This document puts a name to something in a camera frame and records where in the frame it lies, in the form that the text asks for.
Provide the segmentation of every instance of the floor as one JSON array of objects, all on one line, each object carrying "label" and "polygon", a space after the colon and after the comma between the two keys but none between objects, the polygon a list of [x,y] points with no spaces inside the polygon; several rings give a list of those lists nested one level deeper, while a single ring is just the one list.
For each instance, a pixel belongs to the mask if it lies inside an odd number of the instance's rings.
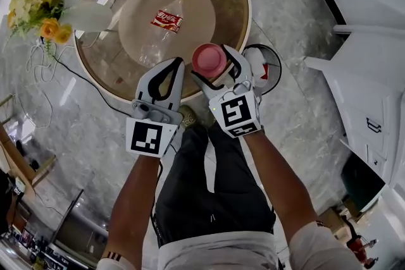
[{"label": "floor", "polygon": [[[0,15],[7,14],[9,0],[0,3]],[[8,36],[4,17],[0,44],[6,44]],[[325,79],[319,71],[306,68],[302,61],[306,56],[331,58],[336,53],[342,40],[332,33],[335,20],[324,0],[252,0],[252,17],[248,44],[274,47],[283,68],[278,86],[263,97],[262,124],[268,138],[308,188],[316,210],[321,212],[344,194],[340,171],[350,153],[339,142],[344,131]],[[52,152],[58,157],[51,174],[37,187],[40,198],[28,204],[43,222],[56,229],[61,221],[59,212],[63,214],[83,188],[81,207],[97,221],[108,222],[114,201],[135,161],[125,151],[125,116],[110,110],[90,85],[60,65],[51,81],[41,81],[40,68],[29,69],[27,61],[33,44],[31,39],[10,40],[2,46],[0,55],[0,98],[9,93],[17,95],[7,108],[7,114],[13,111],[16,115],[8,123],[9,131],[23,139],[30,152]],[[73,49],[66,50],[63,61],[85,75]],[[41,55],[35,53],[32,66],[39,63]],[[51,79],[53,66],[43,69],[45,81]],[[108,100],[115,107],[130,111],[127,105],[111,97]],[[201,102],[204,98],[190,105],[200,107]],[[180,138],[181,132],[174,140],[175,147]],[[242,146],[260,184],[244,141]],[[165,170],[158,192],[173,156],[174,152],[169,150],[163,159]],[[206,153],[209,188],[213,187],[214,173],[215,154],[210,145]],[[285,238],[279,222],[275,236],[280,251],[285,247]],[[149,230],[144,246],[145,267],[155,267],[156,251],[156,238]],[[287,256],[288,250],[280,254],[281,260]]]}]

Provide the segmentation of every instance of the white cabinet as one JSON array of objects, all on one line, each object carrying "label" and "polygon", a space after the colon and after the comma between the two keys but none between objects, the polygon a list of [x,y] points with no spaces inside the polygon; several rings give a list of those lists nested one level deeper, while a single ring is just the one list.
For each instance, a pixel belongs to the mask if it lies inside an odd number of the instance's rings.
[{"label": "white cabinet", "polygon": [[308,57],[304,62],[323,72],[349,148],[393,187],[404,164],[403,136],[399,139],[405,132],[405,40],[353,33],[330,61]]}]

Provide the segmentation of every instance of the red label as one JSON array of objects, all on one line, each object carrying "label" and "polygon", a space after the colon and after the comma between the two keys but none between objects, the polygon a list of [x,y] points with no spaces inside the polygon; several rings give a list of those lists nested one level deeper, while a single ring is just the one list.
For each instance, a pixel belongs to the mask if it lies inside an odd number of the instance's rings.
[{"label": "red label", "polygon": [[183,18],[178,17],[172,14],[169,14],[163,10],[159,10],[156,14],[153,21],[151,21],[152,25],[163,27],[167,30],[171,30],[175,33],[178,32],[180,26],[182,24]]}]

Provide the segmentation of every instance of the red cup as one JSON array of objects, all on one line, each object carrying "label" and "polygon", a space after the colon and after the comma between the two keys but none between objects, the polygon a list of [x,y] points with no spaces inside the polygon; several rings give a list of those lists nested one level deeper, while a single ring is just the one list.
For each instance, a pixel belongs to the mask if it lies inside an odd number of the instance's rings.
[{"label": "red cup", "polygon": [[227,56],[216,44],[206,43],[197,47],[192,55],[192,67],[195,72],[206,78],[221,74],[227,65]]}]

